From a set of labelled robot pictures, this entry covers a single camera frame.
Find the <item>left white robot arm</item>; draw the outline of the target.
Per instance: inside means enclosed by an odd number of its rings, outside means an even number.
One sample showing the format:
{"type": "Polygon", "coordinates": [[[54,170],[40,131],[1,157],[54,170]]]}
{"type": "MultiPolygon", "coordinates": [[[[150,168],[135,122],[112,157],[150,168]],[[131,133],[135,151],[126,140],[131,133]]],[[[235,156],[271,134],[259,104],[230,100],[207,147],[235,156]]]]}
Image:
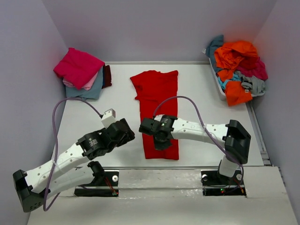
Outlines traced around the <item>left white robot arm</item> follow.
{"type": "Polygon", "coordinates": [[[69,188],[106,180],[105,171],[95,158],[110,153],[132,140],[135,134],[125,119],[107,128],[88,133],[63,153],[35,169],[13,173],[14,186],[24,212],[41,207],[48,198],[69,188]]]}

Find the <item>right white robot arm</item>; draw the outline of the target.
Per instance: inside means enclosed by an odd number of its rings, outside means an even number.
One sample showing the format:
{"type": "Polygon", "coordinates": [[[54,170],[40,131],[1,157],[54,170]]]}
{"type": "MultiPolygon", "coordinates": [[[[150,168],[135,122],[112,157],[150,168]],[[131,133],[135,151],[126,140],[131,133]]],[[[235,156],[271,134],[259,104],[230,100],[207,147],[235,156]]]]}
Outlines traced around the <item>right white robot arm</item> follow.
{"type": "Polygon", "coordinates": [[[237,120],[227,124],[200,124],[179,117],[158,115],[142,120],[139,132],[151,136],[156,150],[166,150],[172,140],[193,140],[216,145],[224,153],[218,173],[232,178],[248,163],[250,133],[237,120]]]}

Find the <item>red t shirt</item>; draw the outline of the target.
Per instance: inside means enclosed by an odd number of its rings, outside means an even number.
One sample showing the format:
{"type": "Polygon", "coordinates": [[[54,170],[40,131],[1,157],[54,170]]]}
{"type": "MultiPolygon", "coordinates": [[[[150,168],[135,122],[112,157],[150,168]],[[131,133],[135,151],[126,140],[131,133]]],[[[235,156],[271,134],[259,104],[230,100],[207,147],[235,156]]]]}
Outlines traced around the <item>red t shirt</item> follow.
{"type": "MultiPolygon", "coordinates": [[[[167,73],[150,70],[130,77],[140,105],[140,120],[151,118],[161,102],[177,95],[178,75],[177,70],[167,73]]],[[[163,151],[155,149],[151,136],[143,134],[142,142],[146,159],[179,159],[177,140],[171,140],[171,147],[163,151]]]]}

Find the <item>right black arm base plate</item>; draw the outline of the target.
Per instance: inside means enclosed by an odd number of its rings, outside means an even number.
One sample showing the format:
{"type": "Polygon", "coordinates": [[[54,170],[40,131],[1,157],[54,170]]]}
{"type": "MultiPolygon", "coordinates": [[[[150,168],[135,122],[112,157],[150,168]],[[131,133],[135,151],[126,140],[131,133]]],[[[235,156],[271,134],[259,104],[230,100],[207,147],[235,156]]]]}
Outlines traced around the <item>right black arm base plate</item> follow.
{"type": "Polygon", "coordinates": [[[232,178],[223,176],[217,170],[201,171],[202,193],[204,196],[247,196],[241,171],[232,178]]]}

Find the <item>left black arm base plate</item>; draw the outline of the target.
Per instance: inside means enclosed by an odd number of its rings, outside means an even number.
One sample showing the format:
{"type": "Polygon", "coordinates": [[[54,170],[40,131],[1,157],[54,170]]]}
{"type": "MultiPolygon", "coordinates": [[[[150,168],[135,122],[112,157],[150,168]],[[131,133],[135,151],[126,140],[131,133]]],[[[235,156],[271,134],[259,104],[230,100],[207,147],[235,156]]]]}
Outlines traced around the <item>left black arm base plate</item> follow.
{"type": "Polygon", "coordinates": [[[75,187],[77,197],[118,197],[119,171],[105,170],[105,175],[99,181],[75,187]]]}

